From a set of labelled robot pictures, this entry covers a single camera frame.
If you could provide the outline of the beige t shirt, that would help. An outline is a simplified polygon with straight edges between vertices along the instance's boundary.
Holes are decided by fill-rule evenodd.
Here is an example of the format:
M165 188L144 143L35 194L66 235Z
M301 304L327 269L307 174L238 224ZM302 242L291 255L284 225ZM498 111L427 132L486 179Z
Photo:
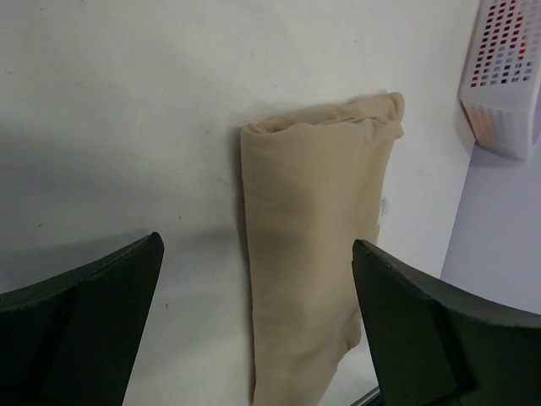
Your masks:
M240 133L256 405L320 403L359 345L352 247L379 236L399 93L288 112Z

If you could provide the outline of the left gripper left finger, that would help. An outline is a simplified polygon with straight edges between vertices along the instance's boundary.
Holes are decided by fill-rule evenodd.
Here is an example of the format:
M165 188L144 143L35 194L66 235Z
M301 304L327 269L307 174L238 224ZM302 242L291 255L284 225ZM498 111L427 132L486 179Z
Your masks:
M164 256L151 233L1 295L3 405L123 403Z

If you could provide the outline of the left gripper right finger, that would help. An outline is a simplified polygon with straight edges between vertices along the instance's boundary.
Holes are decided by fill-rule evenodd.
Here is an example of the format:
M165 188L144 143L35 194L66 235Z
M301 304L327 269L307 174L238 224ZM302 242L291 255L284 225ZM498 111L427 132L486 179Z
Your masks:
M352 273L375 405L538 405L540 316L456 288L366 240Z

